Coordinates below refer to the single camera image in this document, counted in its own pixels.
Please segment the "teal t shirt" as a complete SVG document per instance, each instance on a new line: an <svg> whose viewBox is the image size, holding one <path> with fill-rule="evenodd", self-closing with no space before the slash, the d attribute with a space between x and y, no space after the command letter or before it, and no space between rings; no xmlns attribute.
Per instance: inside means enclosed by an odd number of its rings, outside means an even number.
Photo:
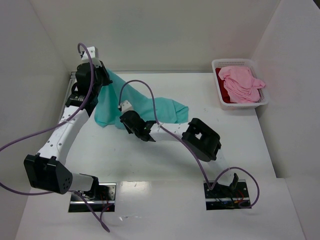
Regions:
<svg viewBox="0 0 320 240"><path fill-rule="evenodd" d="M155 106L157 119L161 123L188 122L188 106L164 97L156 97L153 102L151 98L143 95L130 84L125 84L125 81L111 70L108 69L107 73L112 84L101 88L94 112L94 120L100 127L114 125L118 129L125 129L123 123L120 122L121 112L118 109L118 104L123 101L128 101L144 121L155 120L153 109Z"/></svg>

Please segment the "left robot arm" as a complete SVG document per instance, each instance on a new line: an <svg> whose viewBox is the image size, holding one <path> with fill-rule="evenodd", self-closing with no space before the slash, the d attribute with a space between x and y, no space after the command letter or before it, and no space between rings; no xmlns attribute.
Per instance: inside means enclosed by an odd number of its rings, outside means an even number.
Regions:
<svg viewBox="0 0 320 240"><path fill-rule="evenodd" d="M90 199L102 191L96 176L71 173L65 167L74 140L98 104L101 88L112 83L103 62L94 60L93 63L94 67L89 63L77 67L76 83L60 119L62 125L53 131L37 154L29 154L23 161L33 188L61 195L79 191Z"/></svg>

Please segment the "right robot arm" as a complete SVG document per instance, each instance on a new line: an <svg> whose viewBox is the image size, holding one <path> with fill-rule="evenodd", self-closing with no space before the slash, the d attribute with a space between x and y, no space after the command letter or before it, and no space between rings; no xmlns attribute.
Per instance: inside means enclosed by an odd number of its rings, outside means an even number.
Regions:
<svg viewBox="0 0 320 240"><path fill-rule="evenodd" d="M157 123L143 120L134 110L123 113L119 119L129 134L144 142L182 141L199 161L208 163L215 176L226 170L214 185L215 192L226 197L235 193L239 177L231 171L223 155L220 135L200 119L193 118L189 123Z"/></svg>

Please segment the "red t shirt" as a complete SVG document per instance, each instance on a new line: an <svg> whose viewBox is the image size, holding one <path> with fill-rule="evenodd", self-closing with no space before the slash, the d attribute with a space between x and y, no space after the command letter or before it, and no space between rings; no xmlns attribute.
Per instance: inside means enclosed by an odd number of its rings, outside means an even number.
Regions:
<svg viewBox="0 0 320 240"><path fill-rule="evenodd" d="M228 91L224 87L224 81L219 77L220 70L221 70L221 68L216 68L215 69L215 73L216 73L216 76L217 76L218 85L219 85L219 89L220 89L222 100L223 100L223 102L225 102L227 104L232 104L233 102L231 102L231 98L230 98L230 96L228 94Z"/></svg>

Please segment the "pink t shirt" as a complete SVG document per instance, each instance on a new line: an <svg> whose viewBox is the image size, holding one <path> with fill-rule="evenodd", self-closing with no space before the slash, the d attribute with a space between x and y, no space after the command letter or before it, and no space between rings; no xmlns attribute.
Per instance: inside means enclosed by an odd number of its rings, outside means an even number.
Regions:
<svg viewBox="0 0 320 240"><path fill-rule="evenodd" d="M256 103L260 99L259 89L266 86L246 66L222 67L218 75L224 81L230 101L236 104Z"/></svg>

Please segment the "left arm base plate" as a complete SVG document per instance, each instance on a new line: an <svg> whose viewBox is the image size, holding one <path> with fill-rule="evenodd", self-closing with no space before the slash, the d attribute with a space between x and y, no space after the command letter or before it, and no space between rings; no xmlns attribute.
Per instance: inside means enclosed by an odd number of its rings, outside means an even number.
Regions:
<svg viewBox="0 0 320 240"><path fill-rule="evenodd" d="M95 196L89 196L83 191L81 192L81 195L87 201L94 212L100 213L102 210L104 210L108 213L115 211L116 190L116 183L100 183L98 193ZM90 210L80 196L72 193L70 197L68 212L88 213L90 212Z"/></svg>

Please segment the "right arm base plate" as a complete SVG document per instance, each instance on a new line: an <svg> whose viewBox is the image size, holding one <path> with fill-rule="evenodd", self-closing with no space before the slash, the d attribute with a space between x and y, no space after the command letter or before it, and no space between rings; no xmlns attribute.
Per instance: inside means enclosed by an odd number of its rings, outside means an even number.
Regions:
<svg viewBox="0 0 320 240"><path fill-rule="evenodd" d="M251 205L251 200L244 179L238 181L235 190L228 192L223 187L216 184L213 190L210 190L207 183L203 183L205 206L207 211L213 210L235 210Z"/></svg>

